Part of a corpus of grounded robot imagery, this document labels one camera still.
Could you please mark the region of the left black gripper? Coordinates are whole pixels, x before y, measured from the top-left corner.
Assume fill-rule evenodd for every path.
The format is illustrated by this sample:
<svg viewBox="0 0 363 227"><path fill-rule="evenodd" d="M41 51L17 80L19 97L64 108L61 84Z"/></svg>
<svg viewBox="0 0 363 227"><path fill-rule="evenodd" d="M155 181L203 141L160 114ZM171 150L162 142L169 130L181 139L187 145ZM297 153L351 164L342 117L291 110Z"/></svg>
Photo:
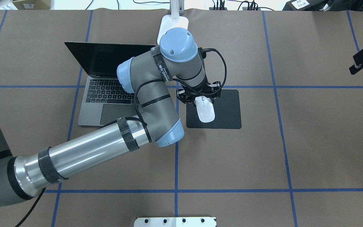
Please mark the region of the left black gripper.
<svg viewBox="0 0 363 227"><path fill-rule="evenodd" d="M181 84L182 88L176 90L176 97L184 104L193 104L196 106L195 98L200 96L210 99L210 103L214 104L214 100L221 96L222 84L220 81L210 84L208 83L208 80L205 79L195 87L189 86L181 79L177 79L177 82Z"/></svg>

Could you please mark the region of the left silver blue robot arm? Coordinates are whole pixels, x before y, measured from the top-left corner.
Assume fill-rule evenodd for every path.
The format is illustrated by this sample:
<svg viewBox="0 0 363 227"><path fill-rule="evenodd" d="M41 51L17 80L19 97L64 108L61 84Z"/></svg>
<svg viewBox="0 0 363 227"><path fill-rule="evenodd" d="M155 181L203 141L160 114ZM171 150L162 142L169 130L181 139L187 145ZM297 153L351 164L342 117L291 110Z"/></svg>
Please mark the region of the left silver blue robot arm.
<svg viewBox="0 0 363 227"><path fill-rule="evenodd" d="M182 85L176 96L183 103L201 96L220 97L225 82L208 82L204 65L208 52L219 53L199 48L184 28L168 30L157 46L117 66L122 88L137 98L136 115L37 154L13 156L0 128L0 207L41 197L46 187L153 141L160 148L180 141L184 129L166 82Z"/></svg>

